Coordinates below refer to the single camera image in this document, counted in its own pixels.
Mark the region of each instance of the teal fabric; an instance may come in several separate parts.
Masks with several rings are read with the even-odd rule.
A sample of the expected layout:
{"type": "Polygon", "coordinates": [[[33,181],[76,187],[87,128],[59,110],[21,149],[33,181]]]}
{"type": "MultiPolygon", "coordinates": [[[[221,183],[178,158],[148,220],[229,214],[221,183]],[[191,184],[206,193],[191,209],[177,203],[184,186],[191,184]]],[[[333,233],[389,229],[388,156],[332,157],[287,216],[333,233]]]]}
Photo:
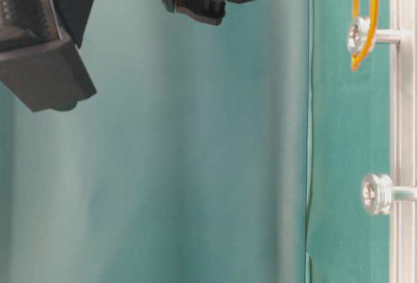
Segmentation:
{"type": "MultiPolygon", "coordinates": [[[[389,26],[381,0],[379,27],[389,26]]],[[[388,283],[389,218],[360,202],[365,173],[389,172],[389,47],[350,71],[352,0],[312,0],[312,160],[308,244],[311,282],[388,283]]],[[[369,11],[362,0],[361,13],[369,11]]]]}
{"type": "Polygon", "coordinates": [[[308,0],[96,0],[98,94],[33,114],[0,92],[4,283],[304,281],[308,0]]]}

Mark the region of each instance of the green curtain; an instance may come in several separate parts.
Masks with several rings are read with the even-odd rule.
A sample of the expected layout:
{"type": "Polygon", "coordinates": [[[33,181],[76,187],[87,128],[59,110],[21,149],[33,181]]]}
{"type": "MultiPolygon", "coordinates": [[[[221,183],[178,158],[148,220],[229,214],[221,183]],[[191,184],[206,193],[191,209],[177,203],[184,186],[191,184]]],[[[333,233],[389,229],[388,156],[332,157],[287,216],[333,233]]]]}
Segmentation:
{"type": "MultiPolygon", "coordinates": [[[[389,28],[380,0],[379,28],[389,28]]],[[[307,251],[312,282],[388,283],[389,218],[360,200],[366,173],[389,173],[389,47],[350,70],[352,0],[311,0],[311,188],[307,251]]],[[[362,0],[361,15],[369,14],[362,0]]]]}
{"type": "Polygon", "coordinates": [[[72,112],[1,89],[1,281],[303,282],[308,0],[96,0],[81,52],[72,112]]]}

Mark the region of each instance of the orange wire loop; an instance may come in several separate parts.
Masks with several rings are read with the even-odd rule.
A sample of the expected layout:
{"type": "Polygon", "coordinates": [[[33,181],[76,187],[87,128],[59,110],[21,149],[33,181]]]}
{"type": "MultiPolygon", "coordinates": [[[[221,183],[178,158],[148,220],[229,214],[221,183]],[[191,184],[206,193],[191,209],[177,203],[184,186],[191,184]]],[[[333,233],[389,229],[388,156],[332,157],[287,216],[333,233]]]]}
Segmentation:
{"type": "MultiPolygon", "coordinates": [[[[360,0],[354,0],[353,18],[359,15],[359,2],[360,0]]],[[[372,42],[375,37],[375,32],[377,30],[377,24],[378,24],[378,5],[379,5],[379,0],[369,1],[369,11],[370,11],[369,32],[367,34],[366,42],[362,51],[358,55],[352,55],[352,70],[353,71],[357,71],[359,69],[361,61],[368,54],[369,49],[372,46],[372,42]]]]}

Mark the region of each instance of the hex socket screw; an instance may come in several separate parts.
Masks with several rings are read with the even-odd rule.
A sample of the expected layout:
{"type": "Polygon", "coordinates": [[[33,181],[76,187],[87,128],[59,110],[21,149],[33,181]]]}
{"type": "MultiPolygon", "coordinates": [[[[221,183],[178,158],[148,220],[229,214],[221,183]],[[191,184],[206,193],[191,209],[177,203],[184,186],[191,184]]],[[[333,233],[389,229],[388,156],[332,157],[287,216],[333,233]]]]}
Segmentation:
{"type": "Polygon", "coordinates": [[[371,215],[388,215],[395,201],[417,201],[417,187],[393,186],[386,174],[367,174],[362,180],[362,205],[371,215]]]}
{"type": "MultiPolygon", "coordinates": [[[[349,53],[360,53],[365,46],[367,34],[369,32],[369,17],[356,17],[349,29],[347,36],[347,50],[349,53]]],[[[401,31],[393,29],[380,29],[375,33],[375,38],[370,52],[375,43],[381,44],[400,44],[401,31]]]]}

